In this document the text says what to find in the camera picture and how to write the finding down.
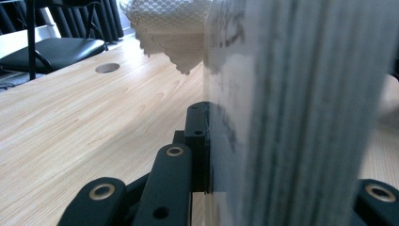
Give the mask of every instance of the curtain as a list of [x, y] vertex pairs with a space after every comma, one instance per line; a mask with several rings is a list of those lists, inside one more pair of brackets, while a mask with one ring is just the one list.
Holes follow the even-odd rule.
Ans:
[[[84, 38], [85, 24], [88, 17], [87, 8], [50, 8], [62, 37]], [[102, 0], [94, 10], [93, 23], [104, 36], [106, 42], [113, 42], [123, 37], [120, 16], [116, 0]], [[99, 39], [94, 32], [91, 37]]]
[[[36, 11], [36, 25], [45, 25], [40, 10]], [[26, 4], [24, 1], [0, 4], [0, 35], [26, 29]]]
[[[84, 38], [87, 8], [49, 8], [62, 37]], [[26, 29], [26, 5], [24, 1], [0, 4], [0, 35]], [[106, 42], [123, 37], [116, 0], [102, 0], [97, 4], [93, 18]], [[36, 25], [45, 25], [40, 10], [36, 11]], [[99, 39], [94, 32], [92, 38]]]

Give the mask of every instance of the chair backrest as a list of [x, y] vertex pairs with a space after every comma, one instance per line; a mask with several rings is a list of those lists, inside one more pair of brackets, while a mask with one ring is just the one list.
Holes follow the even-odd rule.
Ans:
[[81, 8], [90, 4], [101, 4], [101, 0], [36, 0], [35, 8]]
[[92, 22], [94, 15], [94, 4], [100, 4], [101, 0], [27, 0], [26, 18], [27, 18], [27, 42], [29, 53], [29, 76], [30, 79], [36, 77], [36, 58], [39, 59], [47, 68], [52, 69], [51, 64], [35, 48], [35, 9], [47, 7], [61, 8], [83, 8], [89, 6], [88, 18], [86, 21], [86, 38], [90, 36], [90, 30], [93, 29], [102, 36], [100, 31]]

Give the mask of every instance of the black plastic part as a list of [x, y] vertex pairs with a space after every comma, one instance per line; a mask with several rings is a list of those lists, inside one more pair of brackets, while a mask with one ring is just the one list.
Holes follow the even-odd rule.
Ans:
[[138, 210], [139, 202], [141, 196], [143, 195], [144, 188], [146, 187], [147, 180], [149, 179], [150, 174], [147, 173], [146, 175], [138, 178], [137, 180], [133, 181], [129, 184], [127, 189], [127, 202], [129, 203], [129, 210], [124, 217], [122, 225], [131, 225], [133, 220], [135, 219], [136, 212]]
[[[385, 188], [395, 197], [393, 202], [381, 201], [366, 191], [366, 186], [377, 185]], [[399, 191], [394, 187], [376, 180], [361, 180], [358, 198], [355, 204], [356, 213], [367, 225], [399, 225]]]
[[[93, 200], [89, 194], [96, 186], [110, 184], [114, 192], [102, 200]], [[121, 225], [126, 214], [126, 186], [115, 178], [100, 178], [85, 185], [65, 210], [58, 225]]]
[[158, 152], [132, 225], [191, 225], [191, 157], [183, 144]]
[[393, 69], [389, 74], [399, 81], [399, 45], [396, 51], [396, 58], [393, 63]]
[[176, 130], [175, 131], [172, 143], [184, 144], [184, 131], [183, 130]]
[[350, 220], [350, 226], [367, 226], [367, 224], [352, 210], [352, 218]]
[[193, 153], [192, 191], [208, 192], [209, 189], [209, 104], [200, 102], [187, 108], [184, 144]]

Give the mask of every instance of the light wood tabletop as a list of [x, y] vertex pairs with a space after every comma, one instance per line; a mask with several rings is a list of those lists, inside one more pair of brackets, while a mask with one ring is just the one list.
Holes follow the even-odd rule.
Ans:
[[0, 225], [56, 225], [86, 183], [132, 183], [200, 101], [201, 64], [180, 74], [138, 41], [2, 92]]

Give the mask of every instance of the white cloth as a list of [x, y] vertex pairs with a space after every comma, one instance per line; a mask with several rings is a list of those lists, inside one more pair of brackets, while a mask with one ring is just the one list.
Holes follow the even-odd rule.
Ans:
[[163, 52], [189, 74], [203, 60], [203, 28], [212, 0], [121, 0], [147, 55]]

